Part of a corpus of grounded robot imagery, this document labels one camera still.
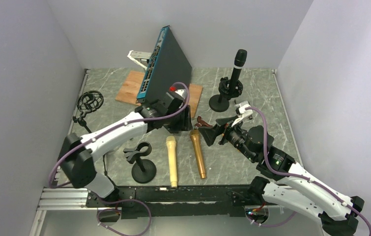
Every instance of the beige microphone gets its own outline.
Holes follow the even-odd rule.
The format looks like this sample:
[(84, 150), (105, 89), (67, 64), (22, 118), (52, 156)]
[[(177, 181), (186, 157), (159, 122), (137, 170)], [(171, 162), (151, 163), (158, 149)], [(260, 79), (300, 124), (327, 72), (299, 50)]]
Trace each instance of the beige microphone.
[(178, 176), (176, 174), (176, 140), (174, 136), (167, 137), (168, 162), (170, 165), (171, 187), (178, 187)]

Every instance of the marble tabletop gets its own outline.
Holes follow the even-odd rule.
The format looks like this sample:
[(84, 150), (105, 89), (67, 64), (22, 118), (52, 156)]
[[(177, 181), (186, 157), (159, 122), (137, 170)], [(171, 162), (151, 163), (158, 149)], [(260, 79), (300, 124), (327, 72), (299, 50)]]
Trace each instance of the marble tabletop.
[[(104, 96), (103, 106), (98, 111), (88, 114), (85, 118), (91, 130), (104, 128), (135, 109), (136, 106), (134, 105), (118, 102), (114, 99), (131, 70), (140, 71), (140, 69), (135, 68), (105, 68), (87, 71), (84, 92), (98, 90)], [(214, 112), (208, 106), (210, 97), (219, 93), (220, 78), (230, 77), (231, 72), (232, 68), (193, 69), (191, 83), (203, 86), (196, 118), (201, 116), (206, 122), (214, 124), (218, 118), (235, 115), (232, 100), (229, 109), (223, 113)], [(239, 80), (243, 83), (243, 93), (237, 98), (238, 101), (248, 100), (252, 106), (259, 108), (266, 116), (269, 134), (275, 138), (273, 145), (299, 162), (300, 159), (271, 69), (243, 69)], [(196, 118), (191, 120), (193, 125), (197, 122)], [(254, 119), (246, 121), (242, 127), (249, 129), (261, 124), (261, 118), (255, 113)], [(73, 125), (72, 132), (79, 136), (86, 134), (84, 128), (78, 124)], [(170, 185), (168, 154), (165, 144), (166, 137), (169, 135), (170, 133), (163, 128), (153, 130), (140, 137), (135, 137), (107, 153), (106, 166), (109, 177), (117, 185), (140, 185), (132, 179), (132, 165), (126, 161), (122, 151), (124, 148), (135, 147), (140, 141), (148, 141), (152, 145), (152, 153), (144, 159), (150, 159), (155, 163), (157, 174), (146, 185)], [(180, 132), (175, 135), (175, 138), (177, 141), (178, 185), (249, 184), (255, 176), (260, 175), (259, 171), (256, 170), (256, 163), (252, 164), (230, 144), (218, 145), (217, 142), (221, 139), (220, 137), (211, 147), (208, 147), (201, 138), (207, 178), (200, 179), (189, 132)], [(99, 173), (104, 171), (102, 159), (95, 163), (95, 168)], [(65, 175), (58, 179), (59, 183), (66, 181)]]

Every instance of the gold microphone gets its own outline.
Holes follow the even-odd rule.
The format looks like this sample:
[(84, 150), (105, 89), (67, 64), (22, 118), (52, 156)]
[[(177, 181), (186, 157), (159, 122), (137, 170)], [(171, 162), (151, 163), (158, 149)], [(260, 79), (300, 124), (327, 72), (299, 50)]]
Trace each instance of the gold microphone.
[(171, 187), (178, 187), (178, 176), (176, 173), (176, 140), (174, 136), (167, 137), (168, 163), (170, 165)]
[(194, 129), (190, 132), (190, 139), (193, 142), (194, 153), (196, 154), (197, 167), (199, 169), (200, 178), (207, 178), (205, 173), (204, 159), (202, 157), (201, 144), (200, 144), (200, 132)]

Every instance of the round stand base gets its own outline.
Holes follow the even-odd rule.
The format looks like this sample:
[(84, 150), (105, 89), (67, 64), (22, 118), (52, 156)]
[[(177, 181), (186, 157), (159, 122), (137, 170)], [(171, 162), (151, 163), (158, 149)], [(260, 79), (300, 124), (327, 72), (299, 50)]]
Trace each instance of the round stand base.
[(142, 172), (139, 165), (135, 163), (132, 167), (132, 177), (138, 183), (149, 183), (153, 178), (155, 178), (156, 166), (148, 159), (143, 159), (142, 163), (146, 171)]
[(228, 109), (228, 100), (222, 98), (222, 101), (219, 102), (220, 94), (214, 95), (208, 101), (208, 105), (215, 112), (225, 112)]

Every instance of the wooden block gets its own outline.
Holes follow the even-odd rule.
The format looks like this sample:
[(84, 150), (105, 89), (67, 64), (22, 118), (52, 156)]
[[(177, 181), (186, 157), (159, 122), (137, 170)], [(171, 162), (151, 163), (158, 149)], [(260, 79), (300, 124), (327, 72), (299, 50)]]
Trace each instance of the wooden block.
[[(126, 80), (123, 82), (119, 93), (116, 95), (116, 101), (126, 102), (136, 106), (140, 105), (139, 103), (136, 103), (136, 96), (141, 88), (143, 77), (143, 72), (130, 71)], [(197, 112), (198, 103), (200, 101), (202, 86), (190, 84), (189, 89), (191, 118), (194, 118)]]

